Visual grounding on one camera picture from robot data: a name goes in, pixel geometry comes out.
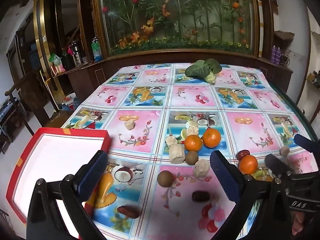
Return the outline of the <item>person's right hand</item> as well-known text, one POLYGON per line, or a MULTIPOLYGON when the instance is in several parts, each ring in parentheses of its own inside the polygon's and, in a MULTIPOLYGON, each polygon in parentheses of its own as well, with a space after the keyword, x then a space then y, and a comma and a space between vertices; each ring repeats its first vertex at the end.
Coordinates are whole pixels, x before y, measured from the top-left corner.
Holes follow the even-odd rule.
POLYGON ((292 216, 292 234, 295 236, 303 230, 303 223, 305 218, 305 213, 295 211, 291 213, 292 216))

